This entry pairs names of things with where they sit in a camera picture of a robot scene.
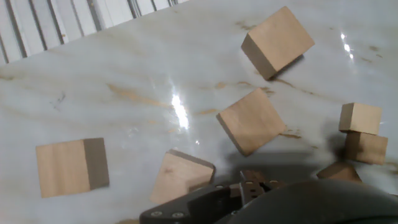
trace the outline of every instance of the wood grain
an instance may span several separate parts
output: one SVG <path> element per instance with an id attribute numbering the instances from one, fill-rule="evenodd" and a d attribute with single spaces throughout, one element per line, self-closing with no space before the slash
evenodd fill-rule
<path id="1" fill-rule="evenodd" d="M 109 183 L 103 138 L 36 147 L 42 197 L 87 192 Z"/>
<path id="2" fill-rule="evenodd" d="M 348 103 L 341 107 L 339 130 L 379 134 L 382 109 L 362 103 Z"/>
<path id="3" fill-rule="evenodd" d="M 286 6 L 251 30 L 242 49 L 267 80 L 315 45 Z"/>
<path id="4" fill-rule="evenodd" d="M 388 138 L 367 133 L 348 133 L 345 158 L 368 164 L 383 165 Z"/>
<path id="5" fill-rule="evenodd" d="M 220 124 L 245 156 L 285 131 L 268 97 L 258 88 L 217 116 Z"/>
<path id="6" fill-rule="evenodd" d="M 166 152 L 150 200 L 166 203 L 210 183 L 214 165 L 171 149 Z"/>

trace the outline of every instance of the marble surface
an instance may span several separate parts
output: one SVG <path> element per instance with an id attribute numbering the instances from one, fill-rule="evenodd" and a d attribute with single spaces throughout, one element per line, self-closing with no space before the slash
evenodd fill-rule
<path id="1" fill-rule="evenodd" d="M 240 49 L 288 6 L 315 46 L 267 82 Z M 164 153 L 214 163 L 216 180 L 255 167 L 291 183 L 335 160 L 343 103 L 383 108 L 386 165 L 355 164 L 398 193 L 398 2 L 192 0 L 0 68 L 0 222 L 109 224 L 149 201 Z M 216 114 L 262 87 L 288 131 L 241 156 Z M 110 186 L 40 198 L 35 147 L 104 137 Z"/>

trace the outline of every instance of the bolt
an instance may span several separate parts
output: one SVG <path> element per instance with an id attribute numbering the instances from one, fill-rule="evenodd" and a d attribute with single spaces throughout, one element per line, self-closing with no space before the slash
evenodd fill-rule
<path id="1" fill-rule="evenodd" d="M 163 212 L 152 212 L 150 215 L 152 217 L 159 217 L 159 216 L 163 215 Z"/>
<path id="2" fill-rule="evenodd" d="M 172 215 L 173 218 L 182 218 L 184 217 L 184 213 L 182 212 L 176 212 Z"/>

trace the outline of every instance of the wooden cube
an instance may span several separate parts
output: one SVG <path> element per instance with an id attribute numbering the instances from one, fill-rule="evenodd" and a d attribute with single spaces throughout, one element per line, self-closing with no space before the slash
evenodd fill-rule
<path id="1" fill-rule="evenodd" d="M 166 152 L 150 200 L 166 203 L 210 183 L 214 165 L 176 150 Z"/>
<path id="2" fill-rule="evenodd" d="M 103 138 L 36 147 L 42 197 L 87 192 L 109 184 Z"/>
<path id="3" fill-rule="evenodd" d="M 355 168 L 347 162 L 335 162 L 317 174 L 319 179 L 341 179 L 362 182 Z"/>
<path id="4" fill-rule="evenodd" d="M 341 108 L 339 130 L 379 134 L 382 109 L 362 103 L 348 103 Z"/>
<path id="5" fill-rule="evenodd" d="M 384 164 L 388 138 L 367 133 L 348 133 L 345 158 L 368 164 Z"/>
<path id="6" fill-rule="evenodd" d="M 242 50 L 268 80 L 314 45 L 307 31 L 285 6 L 247 34 Z"/>
<path id="7" fill-rule="evenodd" d="M 286 128 L 260 88 L 220 112 L 217 118 L 236 148 L 245 156 L 252 154 Z"/>

